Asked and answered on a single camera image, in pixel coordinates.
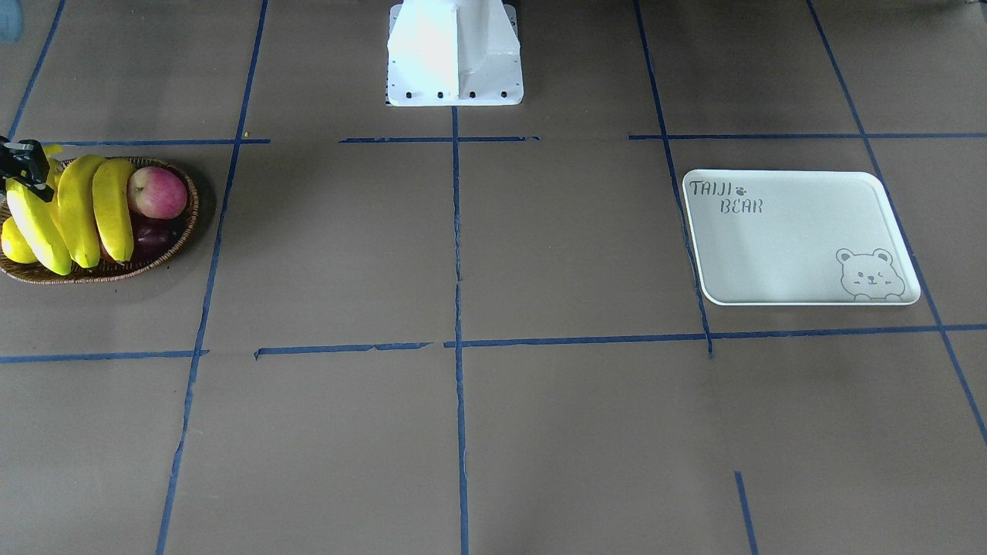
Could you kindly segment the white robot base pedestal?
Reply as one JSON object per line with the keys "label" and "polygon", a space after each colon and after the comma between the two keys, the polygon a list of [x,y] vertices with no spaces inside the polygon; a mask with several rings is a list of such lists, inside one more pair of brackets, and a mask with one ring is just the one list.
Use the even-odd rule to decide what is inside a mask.
{"label": "white robot base pedestal", "polygon": [[514,106],[524,99],[516,9],[503,1],[392,5],[391,106]]}

